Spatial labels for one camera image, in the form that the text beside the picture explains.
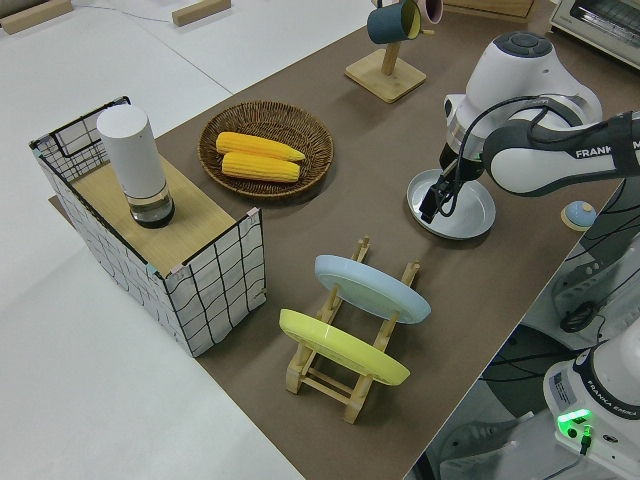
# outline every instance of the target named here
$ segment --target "woven basket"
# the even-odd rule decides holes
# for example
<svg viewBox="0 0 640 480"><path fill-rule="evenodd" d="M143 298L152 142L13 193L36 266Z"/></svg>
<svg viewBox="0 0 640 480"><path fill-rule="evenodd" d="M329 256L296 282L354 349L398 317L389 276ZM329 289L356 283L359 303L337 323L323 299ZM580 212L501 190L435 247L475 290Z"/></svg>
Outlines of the woven basket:
<svg viewBox="0 0 640 480"><path fill-rule="evenodd" d="M221 132L256 135L285 143L305 154L300 179L295 183L263 182L233 178L222 173L222 155L216 151ZM218 183L250 197L281 199L315 185L333 160L331 135L316 118L298 107L272 101L241 103L222 111L205 126L198 148L200 163Z"/></svg>

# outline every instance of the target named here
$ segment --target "green led light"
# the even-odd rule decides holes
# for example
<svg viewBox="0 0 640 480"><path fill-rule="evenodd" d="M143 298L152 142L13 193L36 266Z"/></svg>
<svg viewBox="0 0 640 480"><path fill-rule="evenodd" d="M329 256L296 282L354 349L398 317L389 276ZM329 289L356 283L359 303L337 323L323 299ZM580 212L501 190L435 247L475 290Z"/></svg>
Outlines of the green led light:
<svg viewBox="0 0 640 480"><path fill-rule="evenodd" d="M564 435L568 435L569 428L575 423L579 423L579 420L585 420L591 417L591 410L587 410L586 408L581 408L580 410L576 410L574 412L569 412L558 416L558 428Z"/></svg>

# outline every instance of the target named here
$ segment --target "toaster oven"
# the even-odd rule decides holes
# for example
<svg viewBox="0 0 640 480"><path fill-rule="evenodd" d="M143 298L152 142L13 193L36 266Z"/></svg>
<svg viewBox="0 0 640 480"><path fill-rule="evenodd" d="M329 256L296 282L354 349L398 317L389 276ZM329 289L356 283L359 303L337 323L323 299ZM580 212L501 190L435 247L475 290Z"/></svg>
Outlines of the toaster oven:
<svg viewBox="0 0 640 480"><path fill-rule="evenodd" d="M560 0L551 26L640 69L640 0Z"/></svg>

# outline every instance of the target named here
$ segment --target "brown table mat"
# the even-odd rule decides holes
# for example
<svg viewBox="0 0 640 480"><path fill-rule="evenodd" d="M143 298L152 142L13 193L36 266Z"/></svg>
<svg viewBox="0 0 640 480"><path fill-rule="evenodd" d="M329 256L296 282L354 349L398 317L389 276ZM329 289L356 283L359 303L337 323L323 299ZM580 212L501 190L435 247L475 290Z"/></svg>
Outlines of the brown table mat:
<svg viewBox="0 0 640 480"><path fill-rule="evenodd" d="M346 66L378 48L361 29L158 140L160 152L233 217L256 204L263 208L267 303L198 360L306 478L402 478L578 241L560 220L562 207L576 199L601 206L617 185L582 184L527 199L504 193L484 175L497 218L487 236L468 241L438 238L409 212L410 180L438 167L444 96L464 92L494 37L521 29L544 33L552 5L538 1L534 8L528 27L448 14L435 36L404 42L399 57L427 80L394 104L344 75ZM573 39L549 38L606 115L638 107L636 71ZM335 163L317 196L254 202L201 168L197 145L207 121L258 99L299 106L333 135ZM396 327L387 352L412 374L399 387L374 384L357 423L349 425L335 400L305 386L298 396L285 390L296 344L280 331L278 314L281 308L315 314L326 296L314 278L315 257L349 256L364 234L371 237L371 266L399 276L407 262L421 262L415 288L433 313L421 324ZM345 305L335 325L372 340L379 322Z"/></svg>

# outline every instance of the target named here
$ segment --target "yellow corn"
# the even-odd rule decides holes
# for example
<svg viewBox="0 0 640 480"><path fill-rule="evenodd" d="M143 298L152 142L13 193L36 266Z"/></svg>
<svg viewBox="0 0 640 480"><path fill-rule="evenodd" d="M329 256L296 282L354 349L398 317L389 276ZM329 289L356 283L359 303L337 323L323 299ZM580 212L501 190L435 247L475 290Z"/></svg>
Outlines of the yellow corn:
<svg viewBox="0 0 640 480"><path fill-rule="evenodd" d="M218 153L245 152L262 157L277 158L298 162L304 160L304 153L284 143L268 140L255 135L245 135L236 132L220 132L216 139L216 150Z"/></svg>
<svg viewBox="0 0 640 480"><path fill-rule="evenodd" d="M249 180L293 183L300 178L300 166L285 160L250 153L229 152L222 159L222 173Z"/></svg>

